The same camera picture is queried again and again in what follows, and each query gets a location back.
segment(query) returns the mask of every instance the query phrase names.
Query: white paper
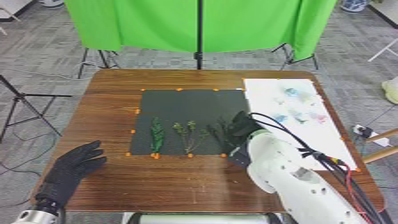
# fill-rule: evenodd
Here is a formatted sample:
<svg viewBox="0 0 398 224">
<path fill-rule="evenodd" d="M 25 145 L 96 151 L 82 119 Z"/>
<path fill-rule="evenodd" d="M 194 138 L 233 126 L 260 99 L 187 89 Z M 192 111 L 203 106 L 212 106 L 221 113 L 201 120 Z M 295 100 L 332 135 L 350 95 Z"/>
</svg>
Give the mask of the white paper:
<svg viewBox="0 0 398 224">
<path fill-rule="evenodd" d="M 293 88 L 297 96 L 286 94 Z M 350 168 L 357 168 L 350 151 L 341 140 L 340 131 L 324 105 L 322 97 L 317 93 L 309 79 L 245 79 L 245 98 L 251 112 L 269 115 L 272 118 L 285 115 L 288 117 L 283 125 L 292 133 L 301 137 L 309 147 L 345 161 Z M 256 116 L 256 119 L 274 124 L 272 120 Z M 277 138 L 301 147 L 297 140 L 276 128 L 265 126 Z M 302 160 L 302 166 L 313 170 L 325 170 L 320 162 L 309 156 Z"/>
</svg>

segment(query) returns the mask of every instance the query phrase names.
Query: floor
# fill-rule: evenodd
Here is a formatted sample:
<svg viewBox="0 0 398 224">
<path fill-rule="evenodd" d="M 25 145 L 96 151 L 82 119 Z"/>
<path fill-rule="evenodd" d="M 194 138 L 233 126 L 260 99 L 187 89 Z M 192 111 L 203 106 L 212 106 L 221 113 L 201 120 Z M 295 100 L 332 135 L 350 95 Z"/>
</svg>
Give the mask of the floor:
<svg viewBox="0 0 398 224">
<path fill-rule="evenodd" d="M 71 99 L 57 100 L 48 112 L 48 119 L 62 130 L 96 68 L 87 68 L 82 81 L 50 76 L 77 78 L 84 53 L 66 9 L 50 10 L 38 4 L 20 18 L 20 23 L 2 23 L 9 36 L 0 35 L 0 73 L 20 91 L 75 96 Z M 386 101 L 380 89 L 380 82 L 398 75 L 398 58 L 386 53 L 372 63 L 366 62 L 396 36 L 398 31 L 370 10 L 354 15 L 336 9 L 317 50 L 320 70 L 315 71 L 311 61 L 286 67 L 288 70 L 306 70 L 317 74 L 347 130 L 354 124 L 370 126 L 377 132 L 398 126 L 398 107 Z M 283 65 L 283 53 L 272 54 L 270 49 L 205 54 L 205 57 L 206 69 L 279 70 Z M 94 52 L 89 60 L 100 63 Z M 141 48 L 126 48 L 116 60 L 123 68 L 194 69 L 196 67 L 192 54 Z M 0 125 L 6 122 L 11 100 L 13 94 L 0 87 Z M 46 100 L 34 98 L 32 103 L 43 107 Z M 27 109 L 18 107 L 14 120 L 29 116 Z M 352 137 L 363 154 L 380 149 L 373 144 L 364 147 L 363 139 L 354 135 Z M 57 140 L 41 122 L 16 126 L 0 145 L 0 161 L 6 165 L 14 167 L 48 150 L 39 159 L 20 167 L 20 170 L 41 172 Z M 398 138 L 393 138 L 393 143 L 398 144 Z M 386 208 L 398 223 L 398 155 L 377 161 L 368 168 L 384 192 Z M 13 205 L 25 201 L 36 181 L 34 174 L 7 172 L 0 175 L 0 224 L 13 222 L 20 211 L 29 207 L 29 203 Z M 121 218 L 119 213 L 70 213 L 68 223 L 121 223 Z"/>
</svg>

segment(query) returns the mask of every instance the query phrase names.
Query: green screen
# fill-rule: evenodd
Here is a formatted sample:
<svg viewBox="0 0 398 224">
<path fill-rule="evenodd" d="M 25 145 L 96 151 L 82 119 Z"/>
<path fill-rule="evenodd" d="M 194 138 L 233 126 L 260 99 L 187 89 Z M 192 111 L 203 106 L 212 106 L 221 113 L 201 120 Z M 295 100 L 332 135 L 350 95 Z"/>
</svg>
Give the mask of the green screen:
<svg viewBox="0 0 398 224">
<path fill-rule="evenodd" d="M 205 0 L 205 52 L 288 43 L 313 55 L 336 0 Z M 84 46 L 196 52 L 197 0 L 68 0 Z"/>
</svg>

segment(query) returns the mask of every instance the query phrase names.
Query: black stand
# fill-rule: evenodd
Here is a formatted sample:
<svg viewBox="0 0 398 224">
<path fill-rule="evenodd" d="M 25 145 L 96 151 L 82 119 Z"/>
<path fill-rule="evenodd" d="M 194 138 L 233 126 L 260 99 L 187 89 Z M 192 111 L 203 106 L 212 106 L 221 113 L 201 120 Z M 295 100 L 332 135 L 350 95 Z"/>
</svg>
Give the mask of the black stand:
<svg viewBox="0 0 398 224">
<path fill-rule="evenodd" d="M 285 70 L 286 65 L 293 65 L 295 63 L 306 61 L 311 58 L 313 58 L 313 62 L 315 62 L 315 69 L 317 70 L 320 69 L 315 54 L 302 60 L 295 61 L 295 59 L 293 59 L 295 51 L 292 50 L 292 52 L 288 53 L 286 43 L 283 45 L 279 45 L 279 47 L 272 50 L 272 53 L 276 53 L 279 49 L 283 49 L 285 56 L 286 56 L 286 61 L 285 61 L 283 67 L 281 67 L 281 71 Z"/>
<path fill-rule="evenodd" d="M 107 59 L 105 59 L 105 55 L 103 55 L 103 51 L 98 50 L 98 53 L 100 53 L 100 57 L 102 57 L 102 61 L 103 61 L 103 66 L 100 66 L 102 69 L 110 69 L 114 67 L 121 68 L 116 61 L 114 61 L 114 66 L 109 65 L 109 62 L 107 62 Z M 82 78 L 82 73 L 84 73 L 84 67 L 86 66 L 93 66 L 93 64 L 89 64 L 86 62 L 86 59 L 87 59 L 87 54 L 89 54 L 89 48 L 86 48 L 84 50 L 84 58 L 82 58 L 82 65 L 80 65 L 80 69 L 78 69 L 78 79 Z"/>
<path fill-rule="evenodd" d="M 0 75 L 0 83 L 4 84 L 4 86 L 6 86 L 7 89 L 9 89 L 9 91 L 11 91 L 11 92 L 14 93 L 14 95 L 16 95 L 16 96 L 14 96 L 14 101 L 13 101 L 13 106 L 11 106 L 11 111 L 9 111 L 9 116 L 7 116 L 7 120 L 6 120 L 4 130 L 2 130 L 2 134 L 0 134 L 0 143 L 2 143 L 2 141 L 4 141 L 4 135 L 6 135 L 7 128 L 9 128 L 11 126 L 14 126 L 14 125 L 18 125 L 18 124 L 22 124 L 22 123 L 25 123 L 25 122 L 29 122 L 29 121 L 38 120 L 38 119 L 43 120 L 46 126 L 52 128 L 54 132 L 55 132 L 57 135 L 61 136 L 61 133 L 59 133 L 59 131 L 57 131 L 57 129 L 55 129 L 54 125 L 50 124 L 50 122 L 48 122 L 48 120 L 46 120 L 46 118 L 45 118 L 45 114 L 46 114 L 48 108 L 50 108 L 50 106 L 52 106 L 52 104 L 54 104 L 54 100 L 55 100 L 55 98 L 57 98 L 57 97 L 71 97 L 71 96 L 70 96 L 70 95 L 48 95 L 48 94 L 25 94 L 25 93 L 20 93 L 18 90 L 16 90 L 16 88 L 14 88 L 14 86 L 11 85 L 7 79 L 4 78 L 2 75 Z M 52 98 L 52 100 L 50 100 L 50 102 L 48 102 L 48 104 L 46 104 L 46 107 L 45 107 L 43 112 L 39 112 L 38 109 L 36 109 L 36 107 L 32 106 L 32 104 L 30 104 L 30 102 L 29 102 L 29 100 L 27 100 L 27 98 L 25 98 L 27 96 L 50 97 L 50 98 Z M 36 114 L 36 116 L 34 116 L 32 118 L 25 119 L 23 121 L 18 121 L 18 122 L 11 123 L 11 118 L 13 118 L 13 115 L 14 115 L 14 110 L 16 110 L 16 104 L 18 104 L 18 102 L 23 103 L 23 105 L 25 105 L 27 108 L 29 108 L 29 110 L 30 110 L 32 113 Z"/>
<path fill-rule="evenodd" d="M 197 0 L 197 52 L 194 54 L 197 66 L 196 69 L 203 70 L 203 7 L 205 0 Z"/>
</svg>

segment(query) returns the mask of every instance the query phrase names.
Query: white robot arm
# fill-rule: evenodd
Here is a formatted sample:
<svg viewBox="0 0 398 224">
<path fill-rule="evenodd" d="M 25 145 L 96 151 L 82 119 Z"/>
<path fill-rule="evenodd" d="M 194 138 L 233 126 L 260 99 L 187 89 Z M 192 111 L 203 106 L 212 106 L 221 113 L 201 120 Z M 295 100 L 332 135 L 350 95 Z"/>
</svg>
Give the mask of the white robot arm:
<svg viewBox="0 0 398 224">
<path fill-rule="evenodd" d="M 263 129 L 249 140 L 247 173 L 265 192 L 277 193 L 285 209 L 304 224 L 366 221 L 318 173 L 302 166 L 297 148 Z"/>
</svg>

